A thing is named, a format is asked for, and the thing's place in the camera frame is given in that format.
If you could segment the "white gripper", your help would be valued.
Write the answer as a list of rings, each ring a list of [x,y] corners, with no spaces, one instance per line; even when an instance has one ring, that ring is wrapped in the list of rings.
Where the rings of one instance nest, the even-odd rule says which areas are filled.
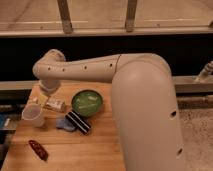
[[[44,107],[49,100],[48,96],[54,94],[60,87],[58,80],[40,80],[39,88],[42,93],[38,95],[38,104]]]

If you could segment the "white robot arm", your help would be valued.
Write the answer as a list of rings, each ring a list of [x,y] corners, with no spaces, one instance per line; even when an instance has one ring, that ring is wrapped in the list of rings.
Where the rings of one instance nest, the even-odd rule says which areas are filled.
[[[32,71],[47,95],[62,80],[109,82],[126,171],[186,171],[175,86],[161,56],[116,54],[68,62],[51,49]]]

